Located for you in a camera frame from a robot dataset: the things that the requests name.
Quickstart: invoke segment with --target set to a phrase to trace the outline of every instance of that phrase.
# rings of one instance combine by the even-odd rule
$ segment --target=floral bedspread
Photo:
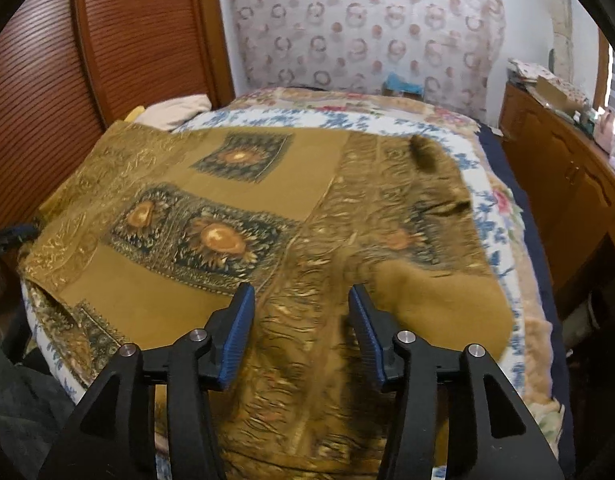
[[[471,192],[479,239],[514,315],[513,333],[499,366],[524,397],[553,451],[558,453],[563,409],[551,399],[551,325],[545,321],[536,278],[523,242],[520,209],[507,186],[489,170],[487,157],[476,137],[478,124],[442,108],[408,99],[272,89],[240,98],[228,108],[200,114],[177,132],[231,125],[335,128],[383,136],[416,134],[430,137],[443,146],[456,160]],[[34,338],[53,375],[78,402],[84,390],[43,332],[25,285],[23,288]],[[167,478],[167,464],[157,462],[160,478]],[[444,478],[445,468],[436,468],[433,476]]]

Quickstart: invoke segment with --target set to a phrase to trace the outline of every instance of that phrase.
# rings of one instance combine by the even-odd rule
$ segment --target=white wall
[[[599,72],[599,28],[578,0],[572,0],[573,83],[594,99]]]
[[[498,125],[505,85],[508,58],[547,66],[554,42],[552,18],[547,0],[503,0],[505,6],[505,40],[487,83],[487,124]]]
[[[230,58],[230,70],[232,71],[232,81],[234,83],[234,91],[236,97],[247,94],[251,91],[246,77],[246,68],[241,61],[241,56],[238,49],[238,36],[236,35],[236,27],[234,23],[234,14],[230,6],[230,0],[220,0],[221,14],[223,18],[223,29],[226,34],[226,43],[228,46],[228,57]]]

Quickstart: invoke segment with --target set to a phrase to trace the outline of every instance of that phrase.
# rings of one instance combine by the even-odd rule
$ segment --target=yellow cloth
[[[549,406],[553,409],[549,413],[549,420],[553,421],[561,413],[558,403],[552,401],[552,375],[553,361],[552,324],[545,319],[545,313],[540,300],[534,268],[524,243],[524,226],[521,212],[514,205],[514,197],[510,189],[495,176],[489,168],[489,161],[483,151],[476,133],[479,125],[476,121],[419,101],[407,98],[350,95],[346,92],[310,91],[302,88],[270,88],[255,92],[251,95],[239,97],[227,108],[286,108],[286,109],[319,109],[330,108],[360,112],[363,114],[379,114],[392,118],[419,121],[435,124],[446,128],[468,140],[478,156],[498,200],[503,199],[511,209],[510,247],[513,253],[516,275],[521,288],[521,301],[523,303],[523,320],[525,328],[525,393],[523,400],[528,406],[536,403]],[[545,428],[537,419],[541,428]],[[543,433],[549,439],[553,450],[558,450],[558,431],[549,430]]]
[[[37,317],[84,384],[119,344],[168,345],[226,306],[239,282],[254,285],[242,369],[212,397],[229,478],[377,472],[393,397],[367,386],[346,321],[352,284],[431,344],[478,342],[498,358],[510,337],[469,192],[422,137],[173,136],[115,123],[41,215],[22,271],[36,284]],[[444,426],[438,462],[445,454]]]
[[[134,122],[134,119],[136,119],[137,117],[139,117],[144,111],[146,110],[146,108],[144,106],[137,106],[136,108],[134,108],[133,111],[131,111],[128,116],[125,118],[125,122],[126,123],[132,123]]]

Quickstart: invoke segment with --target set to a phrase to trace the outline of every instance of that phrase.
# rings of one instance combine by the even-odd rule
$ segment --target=metal screw
[[[190,332],[190,339],[192,341],[200,342],[208,336],[208,333],[202,328],[195,328]]]
[[[410,332],[409,330],[401,330],[401,332],[396,334],[396,337],[399,341],[401,341],[401,343],[413,343],[416,341],[414,332]]]
[[[467,347],[467,351],[470,352],[474,357],[483,357],[485,355],[485,348],[477,344],[473,344]]]
[[[137,346],[134,343],[126,343],[121,348],[119,348],[119,354],[121,354],[123,357],[130,357],[131,355],[134,355],[136,351]]]

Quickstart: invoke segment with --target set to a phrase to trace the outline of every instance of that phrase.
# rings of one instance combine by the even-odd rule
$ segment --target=patterned curtain
[[[502,0],[232,0],[250,84],[380,93],[390,72],[484,119]]]

